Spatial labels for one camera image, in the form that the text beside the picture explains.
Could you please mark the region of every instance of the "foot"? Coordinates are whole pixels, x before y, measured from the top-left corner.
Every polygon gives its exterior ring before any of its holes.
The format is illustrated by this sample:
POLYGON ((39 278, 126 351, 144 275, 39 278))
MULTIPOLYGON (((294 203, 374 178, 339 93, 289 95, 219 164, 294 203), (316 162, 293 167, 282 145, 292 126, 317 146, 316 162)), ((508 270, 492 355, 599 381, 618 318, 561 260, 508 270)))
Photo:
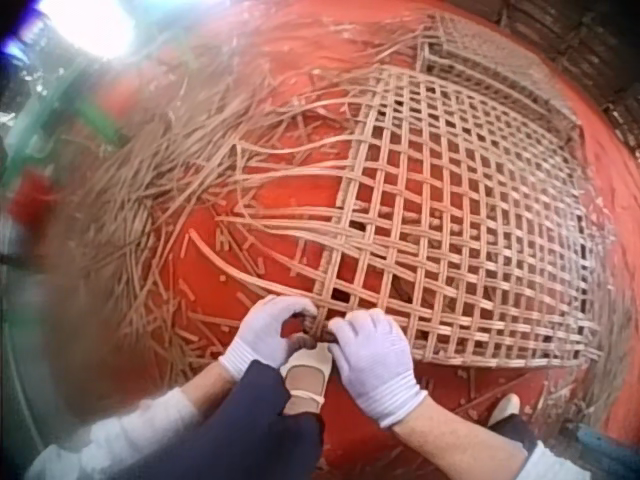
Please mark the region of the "foot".
POLYGON ((487 426, 494 425, 500 420, 507 418, 509 415, 520 413, 520 397, 515 393, 510 393, 504 397, 495 408, 489 419, 487 426))
POLYGON ((332 361, 326 343, 319 343, 314 350, 299 350, 291 356, 280 369, 291 393, 291 399, 284 409, 285 415, 320 412, 332 361))

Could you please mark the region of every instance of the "work glove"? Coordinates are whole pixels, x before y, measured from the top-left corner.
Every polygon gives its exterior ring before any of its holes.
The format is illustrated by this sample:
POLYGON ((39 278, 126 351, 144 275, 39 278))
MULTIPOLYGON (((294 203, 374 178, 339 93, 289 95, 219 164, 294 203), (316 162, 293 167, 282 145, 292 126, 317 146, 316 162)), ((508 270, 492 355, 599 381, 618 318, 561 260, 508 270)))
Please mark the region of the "work glove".
POLYGON ((282 324, 291 316, 315 317, 318 310, 308 298, 269 295, 256 303, 240 324, 231 345, 218 361, 240 380, 253 360, 280 368, 301 348, 315 348, 315 341, 303 333, 282 338, 282 324))
POLYGON ((407 338, 382 310, 357 310, 328 327, 338 341, 329 351, 342 383, 382 428, 401 421, 426 397, 413 373, 407 338))

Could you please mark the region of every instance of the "shoe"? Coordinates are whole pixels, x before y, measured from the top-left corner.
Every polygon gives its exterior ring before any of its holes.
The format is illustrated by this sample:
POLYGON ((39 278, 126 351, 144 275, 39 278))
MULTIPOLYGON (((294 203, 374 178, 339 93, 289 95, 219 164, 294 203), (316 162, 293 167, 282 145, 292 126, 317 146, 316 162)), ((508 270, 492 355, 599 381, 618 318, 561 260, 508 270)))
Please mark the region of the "shoe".
POLYGON ((495 425, 500 420, 507 418, 509 415, 520 413, 520 397, 515 393, 510 393, 504 397, 495 408, 489 419, 488 427, 495 425))
POLYGON ((333 357, 329 353, 329 344, 318 343, 318 346, 313 350, 302 349, 294 353, 289 361, 285 363, 280 369, 282 377, 287 380, 288 373, 293 368, 311 368, 319 370, 323 375, 322 385, 314 385, 314 392, 309 392, 303 389, 293 388, 289 390, 292 397, 306 398, 313 400, 318 405, 318 411, 324 404, 324 394, 327 390, 327 383, 329 382, 329 375, 331 374, 331 368, 333 366, 333 357))

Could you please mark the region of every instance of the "white sleeve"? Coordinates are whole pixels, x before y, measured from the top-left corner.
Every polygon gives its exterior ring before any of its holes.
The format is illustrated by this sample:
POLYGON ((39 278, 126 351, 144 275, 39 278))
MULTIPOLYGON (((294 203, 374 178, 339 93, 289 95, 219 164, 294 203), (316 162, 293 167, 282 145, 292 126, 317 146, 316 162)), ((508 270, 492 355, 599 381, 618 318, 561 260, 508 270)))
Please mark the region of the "white sleeve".
POLYGON ((29 468, 26 480, 105 478, 165 445, 199 415, 176 388, 147 400, 128 415, 108 418, 91 427, 89 444, 79 452, 56 445, 44 450, 29 468))
POLYGON ((557 478, 562 480, 589 480, 591 474, 576 467, 568 460, 556 457, 542 442, 538 442, 520 475, 516 480, 541 480, 557 478))

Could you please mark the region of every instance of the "wicker weave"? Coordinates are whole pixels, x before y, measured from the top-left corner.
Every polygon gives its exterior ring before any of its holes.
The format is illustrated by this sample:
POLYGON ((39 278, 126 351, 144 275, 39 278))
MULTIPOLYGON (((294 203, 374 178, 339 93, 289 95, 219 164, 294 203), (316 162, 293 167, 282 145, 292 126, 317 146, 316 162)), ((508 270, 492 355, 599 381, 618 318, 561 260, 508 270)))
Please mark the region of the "wicker weave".
POLYGON ((474 22, 447 14, 437 14, 437 18, 441 45, 433 45, 432 54, 466 66, 544 110, 576 121, 556 79, 536 55, 474 22))
MULTIPOLYGON (((339 106, 352 119, 343 134, 327 138, 309 127, 308 138, 321 140, 300 145, 280 109, 261 125, 281 136, 243 143, 242 163, 250 172, 254 161, 268 165, 265 154, 280 160, 238 178, 258 191, 274 178, 337 178, 335 206, 273 209, 242 200, 237 215, 218 219, 232 235, 238 226, 249 238, 260 231, 262 240, 248 243, 313 280, 321 309, 307 329, 320 334, 332 315, 378 306, 405 329, 419 360, 539 367, 597 357, 588 345, 598 330, 592 292, 603 286, 602 244, 580 204, 583 174, 563 144, 492 100, 406 69, 376 67, 336 88, 346 96, 309 97, 302 118, 310 125, 319 105, 339 106), (300 146, 274 147, 292 139, 300 146), (296 166, 301 152, 336 152, 346 141, 346 160, 296 166), (282 236, 322 245, 322 261, 278 253, 282 236), (346 264, 355 267, 347 273, 346 264)), ((290 108, 300 114, 299 105, 290 108)), ((241 273, 200 247, 245 283, 308 294, 267 280, 268 271, 241 273)))

